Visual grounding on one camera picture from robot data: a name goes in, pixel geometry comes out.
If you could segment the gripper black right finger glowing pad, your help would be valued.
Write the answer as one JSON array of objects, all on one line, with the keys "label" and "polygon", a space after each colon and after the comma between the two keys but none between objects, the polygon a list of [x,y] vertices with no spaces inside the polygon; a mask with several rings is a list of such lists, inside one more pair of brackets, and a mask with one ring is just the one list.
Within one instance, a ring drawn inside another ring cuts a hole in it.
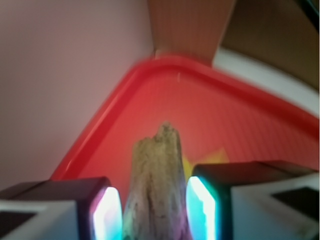
[{"label": "gripper black right finger glowing pad", "polygon": [[197,164],[186,209],[195,240],[317,240],[320,173],[287,161]]}]

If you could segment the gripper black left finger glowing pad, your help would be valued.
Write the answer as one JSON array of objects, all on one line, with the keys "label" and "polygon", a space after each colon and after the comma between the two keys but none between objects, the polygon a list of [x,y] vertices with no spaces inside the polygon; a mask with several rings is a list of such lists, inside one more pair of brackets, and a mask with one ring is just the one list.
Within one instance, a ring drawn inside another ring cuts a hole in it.
[{"label": "gripper black left finger glowing pad", "polygon": [[2,240],[120,240],[122,205],[107,177],[22,182],[0,192]]}]

